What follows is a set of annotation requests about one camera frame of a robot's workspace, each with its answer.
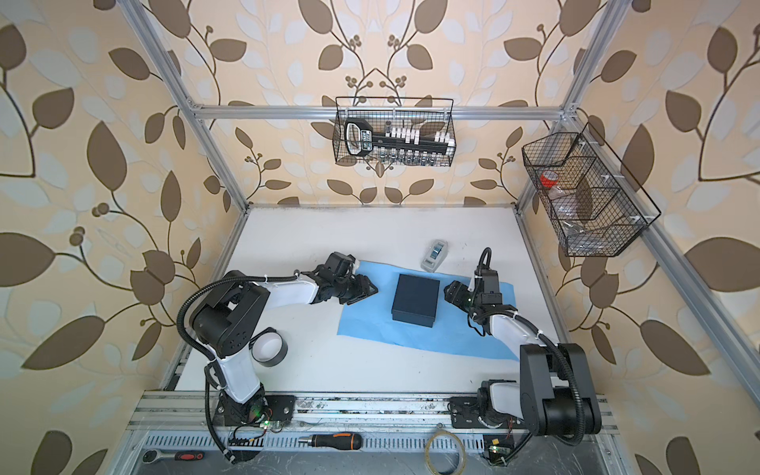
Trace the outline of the light blue wrapping paper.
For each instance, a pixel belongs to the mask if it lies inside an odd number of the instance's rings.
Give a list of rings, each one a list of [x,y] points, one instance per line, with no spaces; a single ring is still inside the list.
[[[340,336],[362,338],[426,352],[487,359],[519,359],[517,353],[500,340],[492,336],[478,336],[475,330],[467,325],[465,314],[445,302],[443,293],[439,293],[437,299],[437,316],[432,327],[396,322],[392,319],[392,304],[400,275],[427,277],[439,281],[441,287],[454,281],[467,283],[470,281],[468,276],[427,273],[369,261],[360,265],[359,272],[369,277],[378,288],[378,293],[344,307],[338,325]]]

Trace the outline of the dark navy gift box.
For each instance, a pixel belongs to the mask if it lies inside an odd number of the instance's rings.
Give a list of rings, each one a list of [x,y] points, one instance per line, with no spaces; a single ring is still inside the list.
[[[439,302],[438,280],[401,274],[391,308],[396,322],[432,328],[437,318]]]

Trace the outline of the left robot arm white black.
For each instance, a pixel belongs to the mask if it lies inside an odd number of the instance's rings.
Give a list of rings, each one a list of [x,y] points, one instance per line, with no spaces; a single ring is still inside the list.
[[[315,305],[338,299],[353,305],[378,293],[369,277],[356,274],[352,255],[331,253],[311,271],[289,276],[252,276],[232,270],[192,294],[180,307],[180,338],[208,360],[207,386],[221,392],[224,414],[238,424],[264,413],[264,388],[255,372],[253,347],[262,314],[290,305]]]

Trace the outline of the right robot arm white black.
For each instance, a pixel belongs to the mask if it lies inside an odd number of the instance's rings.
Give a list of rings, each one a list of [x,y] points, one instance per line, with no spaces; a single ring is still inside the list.
[[[480,336],[492,336],[519,359],[518,379],[488,380],[478,390],[479,419],[488,427],[520,420],[535,437],[579,445],[603,418],[587,356],[578,344],[557,344],[503,302],[498,273],[479,269],[468,284],[445,287],[445,301],[465,312]]]

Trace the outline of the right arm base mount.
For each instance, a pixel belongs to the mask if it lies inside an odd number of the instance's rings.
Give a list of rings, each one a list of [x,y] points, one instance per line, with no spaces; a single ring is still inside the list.
[[[524,422],[510,415],[483,409],[475,396],[455,396],[447,401],[447,411],[453,429],[525,429]]]

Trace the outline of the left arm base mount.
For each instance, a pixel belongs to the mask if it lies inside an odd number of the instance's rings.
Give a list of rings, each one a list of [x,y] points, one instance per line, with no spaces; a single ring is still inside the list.
[[[253,402],[237,403],[223,393],[212,415],[217,425],[225,427],[258,426],[264,422],[287,426],[295,414],[296,401],[294,395],[265,394]]]

